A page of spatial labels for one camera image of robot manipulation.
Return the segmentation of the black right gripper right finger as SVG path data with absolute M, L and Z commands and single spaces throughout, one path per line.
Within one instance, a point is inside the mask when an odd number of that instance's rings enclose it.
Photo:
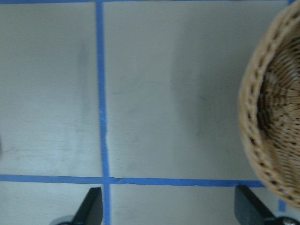
M 275 225 L 277 218 L 246 185 L 234 192 L 234 215 L 240 225 Z

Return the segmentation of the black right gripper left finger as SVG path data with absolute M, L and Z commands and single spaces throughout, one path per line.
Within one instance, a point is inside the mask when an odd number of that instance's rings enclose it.
M 101 225 L 103 220 L 103 199 L 101 187 L 90 188 L 79 209 L 74 215 L 72 225 Z

